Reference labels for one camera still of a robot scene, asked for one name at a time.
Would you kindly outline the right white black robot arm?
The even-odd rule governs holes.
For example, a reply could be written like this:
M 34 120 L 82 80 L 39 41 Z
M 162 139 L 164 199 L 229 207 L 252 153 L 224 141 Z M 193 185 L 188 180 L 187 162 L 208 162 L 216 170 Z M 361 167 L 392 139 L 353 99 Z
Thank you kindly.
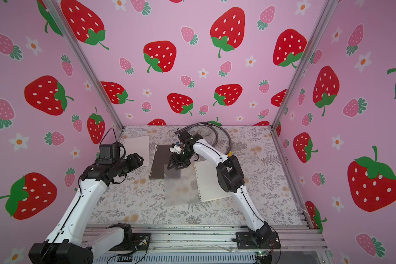
M 211 162 L 217 172 L 217 182 L 221 189 L 229 193 L 239 204 L 248 230 L 255 244 L 263 244 L 272 234 L 271 226 L 258 213 L 245 186 L 245 176 L 238 159 L 215 149 L 200 134 L 190 135 L 188 131 L 177 131 L 179 143 L 172 144 L 172 153 L 167 169 L 184 169 L 191 165 L 194 155 Z

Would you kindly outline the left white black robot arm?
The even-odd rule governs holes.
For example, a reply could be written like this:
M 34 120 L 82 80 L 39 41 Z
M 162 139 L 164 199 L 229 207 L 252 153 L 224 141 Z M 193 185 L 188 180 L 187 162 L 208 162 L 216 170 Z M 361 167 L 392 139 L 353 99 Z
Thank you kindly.
M 100 145 L 100 156 L 80 176 L 79 190 L 55 229 L 43 243 L 31 247 L 29 259 L 33 264 L 92 264 L 115 246 L 127 246 L 133 241 L 128 224 L 112 224 L 87 244 L 82 239 L 98 200 L 114 178 L 126 176 L 143 165 L 141 156 L 121 154 L 122 149 L 124 146 L 119 142 Z

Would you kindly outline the white spiral notebook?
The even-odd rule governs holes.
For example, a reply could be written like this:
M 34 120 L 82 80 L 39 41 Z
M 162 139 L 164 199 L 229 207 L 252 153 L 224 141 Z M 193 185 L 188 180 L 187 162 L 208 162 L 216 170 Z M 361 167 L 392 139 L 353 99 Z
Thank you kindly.
M 166 206 L 181 206 L 229 198 L 218 182 L 216 167 L 209 161 L 193 162 L 187 168 L 164 166 Z

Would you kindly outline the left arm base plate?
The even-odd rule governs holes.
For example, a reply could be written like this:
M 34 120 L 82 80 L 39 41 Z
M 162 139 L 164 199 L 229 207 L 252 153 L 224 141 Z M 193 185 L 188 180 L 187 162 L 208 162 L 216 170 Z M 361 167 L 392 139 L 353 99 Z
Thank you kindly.
M 111 249 L 111 251 L 145 251 L 149 248 L 151 233 L 133 233 L 132 237 Z

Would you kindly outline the dark grey spiral notebook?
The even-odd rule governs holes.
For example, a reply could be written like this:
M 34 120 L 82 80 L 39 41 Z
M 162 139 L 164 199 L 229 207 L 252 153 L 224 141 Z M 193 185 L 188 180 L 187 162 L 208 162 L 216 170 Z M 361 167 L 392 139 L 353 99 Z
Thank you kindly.
M 154 159 L 152 161 L 152 166 L 150 170 L 150 174 L 148 175 L 149 180 L 163 180 L 165 178 L 165 167 L 167 167 L 169 163 L 169 159 L 172 155 L 169 145 L 156 145 L 154 151 Z

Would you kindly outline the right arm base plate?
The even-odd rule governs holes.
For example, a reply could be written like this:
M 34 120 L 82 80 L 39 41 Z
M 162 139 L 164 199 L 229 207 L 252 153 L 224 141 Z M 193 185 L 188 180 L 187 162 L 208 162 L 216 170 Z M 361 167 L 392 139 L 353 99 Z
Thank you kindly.
M 235 238 L 232 241 L 241 250 L 277 250 L 282 248 L 276 232 L 271 232 L 267 238 L 262 239 L 259 239 L 256 234 L 251 234 L 250 232 L 236 232 Z

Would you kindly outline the torn white notebook page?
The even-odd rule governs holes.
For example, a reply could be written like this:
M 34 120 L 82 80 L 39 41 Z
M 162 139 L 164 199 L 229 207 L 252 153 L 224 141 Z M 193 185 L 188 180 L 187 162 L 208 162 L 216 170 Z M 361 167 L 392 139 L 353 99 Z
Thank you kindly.
M 127 154 L 137 153 L 144 161 L 143 165 L 148 166 L 150 162 L 150 138 L 149 136 L 128 138 L 127 135 L 122 136 L 122 144 L 127 150 Z

